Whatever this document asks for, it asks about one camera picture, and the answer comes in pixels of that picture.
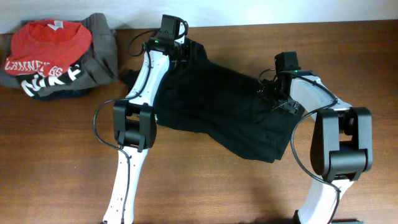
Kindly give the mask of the black t-shirt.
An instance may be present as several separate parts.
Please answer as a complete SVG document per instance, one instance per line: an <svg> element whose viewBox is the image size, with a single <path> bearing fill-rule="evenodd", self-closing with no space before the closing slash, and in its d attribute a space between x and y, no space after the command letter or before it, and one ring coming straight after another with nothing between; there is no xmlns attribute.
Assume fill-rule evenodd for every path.
<svg viewBox="0 0 398 224"><path fill-rule="evenodd" d="M284 110L261 93L257 79L211 62L202 44L186 42L193 59L163 77L154 101L158 124L207 134L243 159L281 159L304 108Z"/></svg>

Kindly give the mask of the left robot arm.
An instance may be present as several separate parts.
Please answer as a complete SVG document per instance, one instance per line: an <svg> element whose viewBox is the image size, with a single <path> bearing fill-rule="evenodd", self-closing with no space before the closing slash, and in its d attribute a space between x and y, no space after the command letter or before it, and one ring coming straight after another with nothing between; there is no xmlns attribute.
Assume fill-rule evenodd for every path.
<svg viewBox="0 0 398 224"><path fill-rule="evenodd" d="M185 39L188 23L163 15L155 36L143 43L144 60L130 92L113 100L114 138L118 166L111 199L102 222L133 223L134 199L142 165L157 134L154 101L165 75L188 62L193 45Z"/></svg>

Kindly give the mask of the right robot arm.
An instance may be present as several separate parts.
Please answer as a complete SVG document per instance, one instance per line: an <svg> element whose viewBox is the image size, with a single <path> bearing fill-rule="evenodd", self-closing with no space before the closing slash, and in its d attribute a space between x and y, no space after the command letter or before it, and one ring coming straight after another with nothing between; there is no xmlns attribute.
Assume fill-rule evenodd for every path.
<svg viewBox="0 0 398 224"><path fill-rule="evenodd" d="M292 114L303 108L307 114L302 119L312 117L315 122L312 170L296 160L313 182L292 221L334 223L344 193L373 165L371 112L339 99L314 71L301 69L296 52L281 52L274 62L274 78L259 79L259 83L277 107Z"/></svg>

